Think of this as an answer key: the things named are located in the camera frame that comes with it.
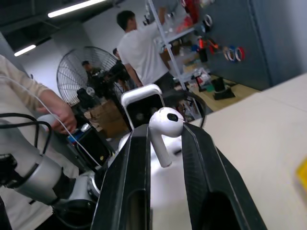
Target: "shelf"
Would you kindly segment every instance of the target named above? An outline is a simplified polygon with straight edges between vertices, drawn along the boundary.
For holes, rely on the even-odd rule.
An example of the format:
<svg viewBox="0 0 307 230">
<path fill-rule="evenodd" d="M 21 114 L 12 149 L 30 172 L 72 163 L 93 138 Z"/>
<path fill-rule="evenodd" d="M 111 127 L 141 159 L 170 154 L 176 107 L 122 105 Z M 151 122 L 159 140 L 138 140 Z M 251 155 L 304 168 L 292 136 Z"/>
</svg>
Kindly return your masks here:
<svg viewBox="0 0 307 230">
<path fill-rule="evenodd" d="M 170 42 L 172 42 L 172 41 L 174 41 L 174 40 L 176 40 L 176 39 L 178 39 L 178 38 L 183 37 L 184 35 L 187 35 L 187 34 L 193 32 L 194 30 L 195 30 L 194 27 L 192 27 L 192 28 L 189 28 L 189 29 L 187 29 L 187 30 L 185 30 L 185 31 L 183 31 L 183 32 L 181 32 L 181 33 L 179 33 L 179 34 L 175 34 L 174 32 L 171 32 L 171 33 L 169 33 L 169 34 L 166 36 L 166 42 L 167 42 L 167 43 L 170 43 Z"/>
</svg>

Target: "table surface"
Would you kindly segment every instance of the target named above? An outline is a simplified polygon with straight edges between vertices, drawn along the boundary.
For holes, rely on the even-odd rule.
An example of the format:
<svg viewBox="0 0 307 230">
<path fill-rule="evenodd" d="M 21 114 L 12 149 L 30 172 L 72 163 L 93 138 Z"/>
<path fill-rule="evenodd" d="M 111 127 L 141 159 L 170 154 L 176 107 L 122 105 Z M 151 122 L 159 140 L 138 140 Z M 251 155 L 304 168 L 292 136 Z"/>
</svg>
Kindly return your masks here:
<svg viewBox="0 0 307 230">
<path fill-rule="evenodd" d="M 269 230 L 307 229 L 307 193 L 295 176 L 307 157 L 307 92 L 300 87 L 300 93 L 279 97 L 305 81 L 307 76 L 280 85 L 282 90 L 255 93 L 208 115 L 205 124 L 240 172 Z M 170 168 L 154 162 L 152 168 L 153 229 L 191 229 L 182 158 L 174 158 Z"/>
<path fill-rule="evenodd" d="M 224 80 L 224 82 L 226 83 L 233 83 L 232 81 L 229 80 Z M 203 91 L 203 92 L 199 92 L 198 90 L 193 90 L 193 93 L 195 93 L 196 95 L 198 95 L 199 97 L 201 97 L 206 104 L 208 105 L 208 107 L 212 110 L 212 111 L 218 111 L 221 110 L 223 108 L 226 108 L 232 104 L 235 104 L 251 95 L 253 95 L 254 93 L 259 92 L 258 90 L 255 90 L 253 88 L 244 86 L 244 85 L 235 85 L 233 87 L 231 87 L 232 92 L 235 94 L 236 97 L 234 98 L 229 98 L 229 99 L 223 99 L 223 100 L 219 100 L 216 101 L 213 97 L 214 92 L 207 92 L 207 91 Z"/>
</svg>

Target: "beige sleeve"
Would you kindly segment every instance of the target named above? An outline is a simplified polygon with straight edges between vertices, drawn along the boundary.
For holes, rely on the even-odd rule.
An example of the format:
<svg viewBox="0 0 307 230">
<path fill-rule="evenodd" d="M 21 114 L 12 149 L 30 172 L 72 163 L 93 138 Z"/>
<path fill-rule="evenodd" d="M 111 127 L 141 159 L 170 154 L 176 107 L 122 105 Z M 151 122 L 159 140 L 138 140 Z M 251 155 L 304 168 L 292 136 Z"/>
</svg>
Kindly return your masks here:
<svg viewBox="0 0 307 230">
<path fill-rule="evenodd" d="M 30 79 L 24 72 L 18 70 L 8 59 L 2 55 L 0 55 L 0 76 L 1 75 L 17 81 L 37 97 L 40 97 L 40 94 L 44 90 L 48 90 L 46 86 Z M 40 105 L 39 101 L 35 97 L 30 95 L 19 85 L 13 83 L 12 81 L 9 81 L 8 83 L 28 108 L 36 109 Z"/>
</svg>

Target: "fluorescent light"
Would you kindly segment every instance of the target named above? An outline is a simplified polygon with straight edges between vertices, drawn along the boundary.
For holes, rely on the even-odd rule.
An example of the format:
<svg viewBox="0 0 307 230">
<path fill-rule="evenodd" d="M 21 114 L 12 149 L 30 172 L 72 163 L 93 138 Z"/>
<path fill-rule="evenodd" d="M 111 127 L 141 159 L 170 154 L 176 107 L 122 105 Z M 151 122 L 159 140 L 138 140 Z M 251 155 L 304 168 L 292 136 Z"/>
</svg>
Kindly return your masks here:
<svg viewBox="0 0 307 230">
<path fill-rule="evenodd" d="M 15 57 L 17 57 L 17 56 L 19 56 L 21 54 L 24 54 L 24 53 L 30 51 L 31 49 L 34 49 L 35 47 L 36 47 L 35 45 L 31 45 L 31 46 L 29 46 L 27 48 L 22 49 L 21 51 L 18 51 L 17 53 L 15 53 Z"/>
<path fill-rule="evenodd" d="M 79 4 L 76 4 L 76 5 L 58 10 L 58 11 L 51 12 L 51 13 L 48 14 L 48 17 L 53 18 L 53 17 L 59 16 L 59 15 L 65 14 L 65 13 L 69 13 L 69 12 L 72 12 L 72 11 L 76 11 L 76 10 L 79 10 L 81 8 L 88 7 L 88 6 L 103 2 L 103 1 L 106 1 L 106 0 L 85 1 L 85 2 L 82 2 L 82 3 L 79 3 Z"/>
</svg>

